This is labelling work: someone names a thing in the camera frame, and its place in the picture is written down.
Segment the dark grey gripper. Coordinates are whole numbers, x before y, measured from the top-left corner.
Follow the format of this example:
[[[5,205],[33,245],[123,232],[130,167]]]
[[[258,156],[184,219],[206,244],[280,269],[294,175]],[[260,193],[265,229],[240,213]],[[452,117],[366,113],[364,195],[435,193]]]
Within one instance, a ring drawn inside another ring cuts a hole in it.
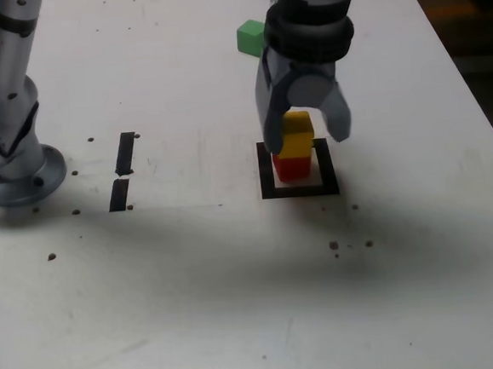
[[[275,49],[264,48],[258,65],[255,103],[263,141],[270,153],[282,151],[283,116],[290,105],[319,110],[334,140],[342,142],[349,138],[352,115],[335,80],[334,62],[310,64],[293,61]],[[298,79],[291,86],[292,78]]]

